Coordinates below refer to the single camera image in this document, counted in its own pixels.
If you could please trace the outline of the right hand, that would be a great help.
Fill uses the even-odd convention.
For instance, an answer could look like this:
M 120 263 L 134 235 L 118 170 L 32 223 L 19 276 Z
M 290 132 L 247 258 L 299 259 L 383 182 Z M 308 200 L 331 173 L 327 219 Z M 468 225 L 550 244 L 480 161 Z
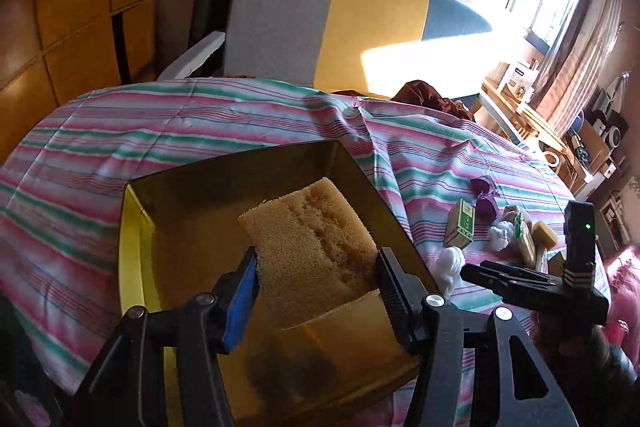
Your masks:
M 541 312 L 535 313 L 533 342 L 562 388 L 590 384 L 611 356 L 599 325 Z

